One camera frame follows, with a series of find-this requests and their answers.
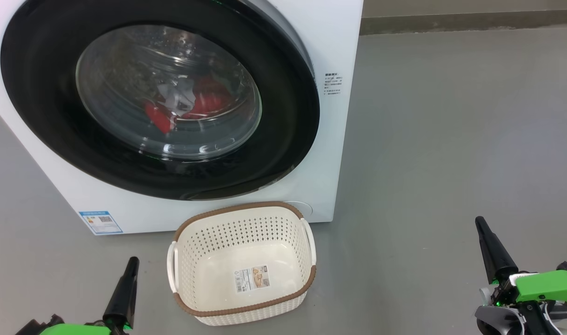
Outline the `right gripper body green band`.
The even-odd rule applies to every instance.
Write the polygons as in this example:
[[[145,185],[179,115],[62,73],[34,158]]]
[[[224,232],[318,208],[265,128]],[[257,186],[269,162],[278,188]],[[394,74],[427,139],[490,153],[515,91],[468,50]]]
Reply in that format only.
[[[497,307],[529,301],[567,302],[567,271],[513,274],[492,293],[492,305]]]

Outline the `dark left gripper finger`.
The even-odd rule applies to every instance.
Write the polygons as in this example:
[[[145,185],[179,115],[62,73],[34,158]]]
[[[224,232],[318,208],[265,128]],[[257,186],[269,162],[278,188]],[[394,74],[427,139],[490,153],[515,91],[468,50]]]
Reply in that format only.
[[[139,265],[138,257],[130,257],[103,314],[107,328],[133,328]]]

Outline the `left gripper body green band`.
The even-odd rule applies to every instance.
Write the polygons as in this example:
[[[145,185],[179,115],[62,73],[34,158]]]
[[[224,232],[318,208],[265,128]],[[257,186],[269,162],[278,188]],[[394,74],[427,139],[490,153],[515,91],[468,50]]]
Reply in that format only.
[[[66,323],[54,314],[49,322],[30,320],[18,335],[127,335],[132,325],[122,319],[96,320],[85,324]]]

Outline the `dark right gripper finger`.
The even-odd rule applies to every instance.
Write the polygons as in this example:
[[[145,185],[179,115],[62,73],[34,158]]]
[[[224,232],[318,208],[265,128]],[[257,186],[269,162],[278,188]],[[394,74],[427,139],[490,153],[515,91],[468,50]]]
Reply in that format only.
[[[488,283],[503,283],[509,276],[519,272],[506,248],[497,235],[490,229],[483,216],[475,218],[475,227],[479,236],[480,250],[483,257]]]

